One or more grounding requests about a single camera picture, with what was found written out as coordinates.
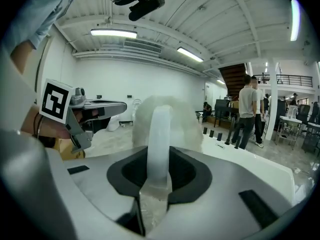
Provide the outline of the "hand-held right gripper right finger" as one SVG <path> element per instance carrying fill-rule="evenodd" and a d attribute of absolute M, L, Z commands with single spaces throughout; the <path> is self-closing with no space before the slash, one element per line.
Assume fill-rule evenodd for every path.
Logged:
<path fill-rule="evenodd" d="M 261 230 L 240 193 L 254 191 L 278 217 L 292 204 L 276 189 L 244 167 L 181 148 L 206 164 L 212 181 L 196 201 L 170 205 L 161 223 L 148 235 L 152 240 L 241 240 Z"/>

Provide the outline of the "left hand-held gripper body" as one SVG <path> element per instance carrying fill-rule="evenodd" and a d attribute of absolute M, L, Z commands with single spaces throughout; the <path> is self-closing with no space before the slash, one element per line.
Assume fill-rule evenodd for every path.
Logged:
<path fill-rule="evenodd" d="M 74 110 L 84 109 L 85 103 L 86 96 L 80 88 L 46 79 L 39 113 L 63 125 L 73 143 L 72 152 L 74 153 L 85 150 L 92 144 L 93 133 L 85 131 L 74 114 Z"/>

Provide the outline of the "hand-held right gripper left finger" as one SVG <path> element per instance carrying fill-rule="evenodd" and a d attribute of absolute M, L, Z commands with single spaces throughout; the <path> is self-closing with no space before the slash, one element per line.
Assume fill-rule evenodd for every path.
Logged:
<path fill-rule="evenodd" d="M 77 240 L 141 240 L 116 221 L 130 212 L 134 198 L 119 195 L 107 179 L 110 156 L 63 161 L 46 149 L 51 174 Z"/>

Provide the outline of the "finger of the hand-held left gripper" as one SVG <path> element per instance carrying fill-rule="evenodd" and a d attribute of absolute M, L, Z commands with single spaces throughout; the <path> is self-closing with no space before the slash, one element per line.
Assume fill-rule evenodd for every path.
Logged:
<path fill-rule="evenodd" d="M 96 118 L 88 119 L 81 124 L 81 128 L 84 131 L 91 131 L 93 134 L 100 130 L 106 129 L 111 117 L 124 113 L 127 110 L 127 104 L 120 101 L 88 99 L 84 104 L 83 110 L 95 109 L 98 110 L 98 116 Z"/>

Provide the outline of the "person's left hand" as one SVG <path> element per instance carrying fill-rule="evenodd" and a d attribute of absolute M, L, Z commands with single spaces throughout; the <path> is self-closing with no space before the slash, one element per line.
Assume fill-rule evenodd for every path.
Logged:
<path fill-rule="evenodd" d="M 80 125 L 87 120 L 96 118 L 99 115 L 99 111 L 97 109 L 73 110 L 72 112 Z"/>

